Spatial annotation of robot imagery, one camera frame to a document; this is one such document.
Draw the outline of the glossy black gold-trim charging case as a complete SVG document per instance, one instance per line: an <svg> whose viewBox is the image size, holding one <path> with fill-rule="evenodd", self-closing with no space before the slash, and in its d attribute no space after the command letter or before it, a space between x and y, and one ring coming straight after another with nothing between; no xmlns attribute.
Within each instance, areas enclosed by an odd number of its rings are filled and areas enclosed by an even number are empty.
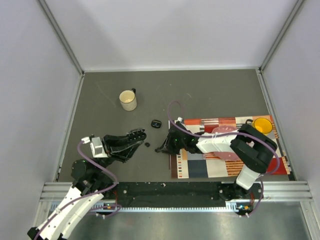
<svg viewBox="0 0 320 240"><path fill-rule="evenodd" d="M153 119L150 125L152 128L159 129L162 126L162 122L160 120Z"/></svg>

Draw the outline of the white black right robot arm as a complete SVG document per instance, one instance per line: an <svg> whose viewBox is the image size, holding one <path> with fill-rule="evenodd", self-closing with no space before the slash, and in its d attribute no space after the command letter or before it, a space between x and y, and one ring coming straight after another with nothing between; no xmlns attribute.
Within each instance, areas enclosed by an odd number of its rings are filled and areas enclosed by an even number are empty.
<svg viewBox="0 0 320 240"><path fill-rule="evenodd" d="M231 190L222 193L228 199L245 198L252 191L256 180L268 173L272 159L276 159L277 170L280 158L277 144L249 124L229 132L191 132L182 122L173 123L163 144L155 149L157 153L177 155L182 149L191 154L231 153L244 166L236 177Z"/></svg>

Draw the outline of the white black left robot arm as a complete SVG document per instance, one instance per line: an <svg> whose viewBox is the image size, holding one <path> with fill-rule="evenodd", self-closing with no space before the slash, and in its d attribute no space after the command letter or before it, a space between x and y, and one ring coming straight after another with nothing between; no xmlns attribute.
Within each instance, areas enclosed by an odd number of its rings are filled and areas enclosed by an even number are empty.
<svg viewBox="0 0 320 240"><path fill-rule="evenodd" d="M66 240L80 220L102 200L109 198L118 184L117 176L107 167L113 162L126 163L144 143L143 128L131 130L123 136L86 136L77 145L82 159L72 164L74 179L67 194L52 214L27 235L32 240Z"/></svg>

